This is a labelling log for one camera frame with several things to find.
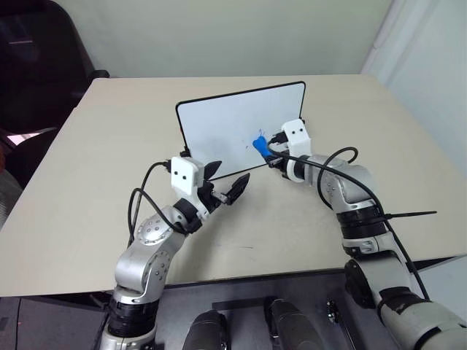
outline office chair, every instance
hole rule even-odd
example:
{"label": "office chair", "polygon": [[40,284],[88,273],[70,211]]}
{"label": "office chair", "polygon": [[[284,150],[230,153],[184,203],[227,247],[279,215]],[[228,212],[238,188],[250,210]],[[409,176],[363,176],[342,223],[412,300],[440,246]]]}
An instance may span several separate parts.
{"label": "office chair", "polygon": [[3,136],[56,129],[7,154],[7,170],[25,187],[57,130],[95,78],[66,11],[48,0],[0,1],[0,131]]}

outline table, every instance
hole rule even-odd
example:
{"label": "table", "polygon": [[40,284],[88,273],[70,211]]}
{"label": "table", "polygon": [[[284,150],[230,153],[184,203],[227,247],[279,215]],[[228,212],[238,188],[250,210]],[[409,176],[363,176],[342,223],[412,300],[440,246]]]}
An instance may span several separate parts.
{"label": "table", "polygon": [[[414,260],[467,252],[466,180],[420,124],[374,78],[361,75],[97,79],[72,112],[0,232],[0,295],[112,289],[126,248],[128,197],[147,167],[182,151],[175,104],[303,80],[302,117],[314,152],[345,146],[374,175]],[[227,190],[232,177],[215,182]],[[148,192],[175,195],[165,171]],[[143,206],[141,218],[152,214]],[[341,268],[348,256],[332,211],[312,188],[261,167],[232,207],[185,241],[168,283]]]}

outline gray floor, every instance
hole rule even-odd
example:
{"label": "gray floor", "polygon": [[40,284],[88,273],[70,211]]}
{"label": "gray floor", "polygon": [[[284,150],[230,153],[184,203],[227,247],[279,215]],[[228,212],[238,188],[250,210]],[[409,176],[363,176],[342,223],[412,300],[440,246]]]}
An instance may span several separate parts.
{"label": "gray floor", "polygon": [[[289,276],[280,279],[227,281],[216,284],[166,289],[158,312],[156,342],[165,350],[181,349],[193,319],[213,303],[227,317],[232,350],[270,349],[261,306],[235,309],[223,302],[277,295],[304,312],[316,327],[327,349],[351,349],[340,326],[326,316],[326,300],[345,295],[341,274]],[[367,349],[397,349],[376,314],[362,310],[346,297],[355,324]],[[0,300],[0,349],[14,349],[17,298]],[[23,299],[20,310],[18,349],[90,349],[103,314],[67,306]]]}

